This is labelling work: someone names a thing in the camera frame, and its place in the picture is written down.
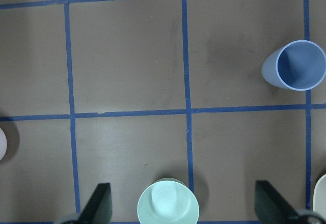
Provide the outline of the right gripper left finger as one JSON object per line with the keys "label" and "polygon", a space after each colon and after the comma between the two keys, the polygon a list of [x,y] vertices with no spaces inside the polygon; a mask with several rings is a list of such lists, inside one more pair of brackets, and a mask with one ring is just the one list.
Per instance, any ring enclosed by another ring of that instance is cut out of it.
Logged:
{"label": "right gripper left finger", "polygon": [[99,183],[77,219],[77,223],[111,223],[112,213],[111,185]]}

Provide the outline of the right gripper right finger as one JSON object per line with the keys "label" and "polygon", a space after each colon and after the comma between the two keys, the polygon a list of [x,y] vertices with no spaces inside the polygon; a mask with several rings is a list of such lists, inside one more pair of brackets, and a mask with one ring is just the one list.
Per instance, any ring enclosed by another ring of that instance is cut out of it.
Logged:
{"label": "right gripper right finger", "polygon": [[260,223],[307,223],[266,180],[255,182],[255,213]]}

